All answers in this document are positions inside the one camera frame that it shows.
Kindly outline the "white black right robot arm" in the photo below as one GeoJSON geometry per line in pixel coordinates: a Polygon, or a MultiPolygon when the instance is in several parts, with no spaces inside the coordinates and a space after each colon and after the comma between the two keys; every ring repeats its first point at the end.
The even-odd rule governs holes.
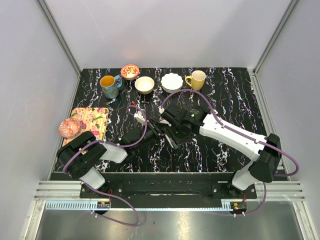
{"type": "Polygon", "coordinates": [[[211,111],[202,106],[187,110],[171,103],[160,108],[159,113],[169,124],[166,135],[173,147],[189,141],[192,135],[201,135],[226,144],[250,159],[229,181],[227,192],[231,197],[239,198],[258,181],[271,183],[274,180],[282,158],[281,141],[277,135],[264,136],[224,120],[218,122],[211,111]]]}

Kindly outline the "white red remote control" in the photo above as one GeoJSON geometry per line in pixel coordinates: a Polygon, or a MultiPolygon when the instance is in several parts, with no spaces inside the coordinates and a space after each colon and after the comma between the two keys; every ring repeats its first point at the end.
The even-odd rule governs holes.
{"type": "Polygon", "coordinates": [[[173,149],[177,149],[178,148],[178,145],[176,143],[176,141],[174,140],[173,138],[173,134],[170,132],[170,127],[172,126],[171,123],[169,123],[167,120],[165,119],[162,119],[160,120],[159,122],[160,124],[163,124],[163,125],[167,125],[167,127],[164,129],[164,136],[165,138],[167,139],[168,143],[170,144],[170,146],[173,148],[173,149]]]}

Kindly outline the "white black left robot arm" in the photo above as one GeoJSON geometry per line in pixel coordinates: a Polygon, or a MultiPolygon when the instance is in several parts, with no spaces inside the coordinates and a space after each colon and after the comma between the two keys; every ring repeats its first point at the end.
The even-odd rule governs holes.
{"type": "Polygon", "coordinates": [[[91,186],[91,192],[98,198],[108,193],[108,185],[95,165],[100,161],[111,161],[116,164],[129,160],[143,149],[148,142],[160,138],[164,134],[164,123],[149,119],[147,130],[134,128],[124,134],[120,144],[128,145],[126,148],[117,147],[114,143],[106,143],[94,137],[90,131],[85,131],[71,142],[61,147],[56,156],[63,165],[63,172],[73,179],[80,179],[91,186]]]}

